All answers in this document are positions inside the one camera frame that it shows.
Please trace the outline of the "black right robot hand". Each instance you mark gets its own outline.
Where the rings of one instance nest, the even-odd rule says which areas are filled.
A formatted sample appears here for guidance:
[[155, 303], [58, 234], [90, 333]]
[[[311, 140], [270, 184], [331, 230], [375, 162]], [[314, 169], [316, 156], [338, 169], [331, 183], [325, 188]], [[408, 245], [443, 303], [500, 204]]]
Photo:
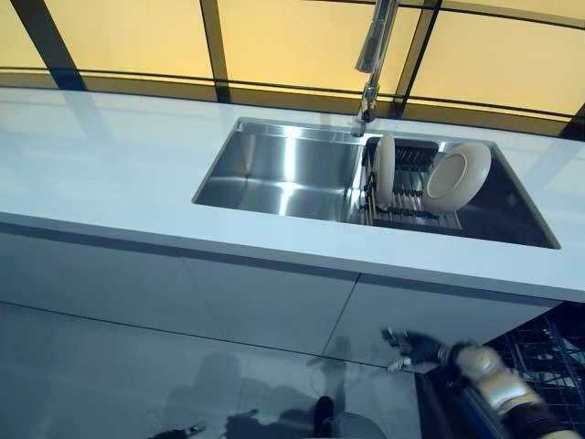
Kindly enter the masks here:
[[407, 329], [385, 327], [380, 330], [382, 339], [399, 352], [399, 359], [390, 362], [386, 370], [396, 372], [421, 364], [445, 365], [451, 348], [438, 339]]

